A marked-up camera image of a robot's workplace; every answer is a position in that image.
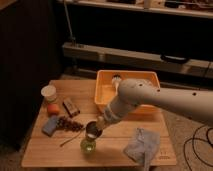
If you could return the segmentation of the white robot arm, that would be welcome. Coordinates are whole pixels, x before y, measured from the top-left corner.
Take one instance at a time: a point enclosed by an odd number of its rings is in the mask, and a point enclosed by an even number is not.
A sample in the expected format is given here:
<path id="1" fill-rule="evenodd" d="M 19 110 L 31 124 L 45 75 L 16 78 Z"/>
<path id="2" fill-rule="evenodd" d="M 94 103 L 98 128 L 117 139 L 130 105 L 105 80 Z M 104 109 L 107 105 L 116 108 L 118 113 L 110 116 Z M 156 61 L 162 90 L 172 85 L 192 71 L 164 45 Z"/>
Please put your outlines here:
<path id="1" fill-rule="evenodd" d="M 98 118 L 98 128 L 119 123 L 141 105 L 153 105 L 213 127 L 213 91 L 158 88 L 143 79 L 125 79 Z"/>

